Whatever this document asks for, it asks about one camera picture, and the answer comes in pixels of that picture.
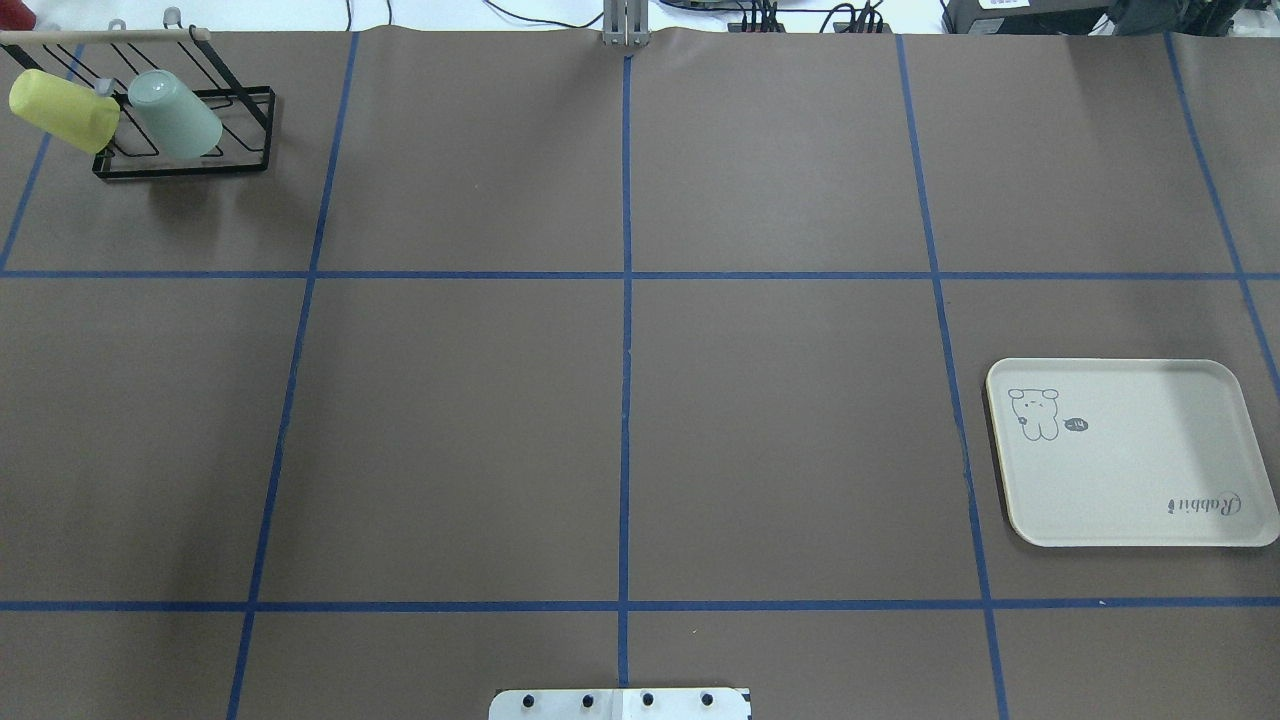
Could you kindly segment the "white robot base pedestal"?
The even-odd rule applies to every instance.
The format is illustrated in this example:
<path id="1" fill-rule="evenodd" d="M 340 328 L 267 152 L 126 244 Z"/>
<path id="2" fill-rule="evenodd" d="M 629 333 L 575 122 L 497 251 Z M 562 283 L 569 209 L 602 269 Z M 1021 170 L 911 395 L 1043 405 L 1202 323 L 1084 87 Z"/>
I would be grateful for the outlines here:
<path id="1" fill-rule="evenodd" d="M 512 689 L 489 719 L 751 719 L 748 689 L 730 687 Z"/>

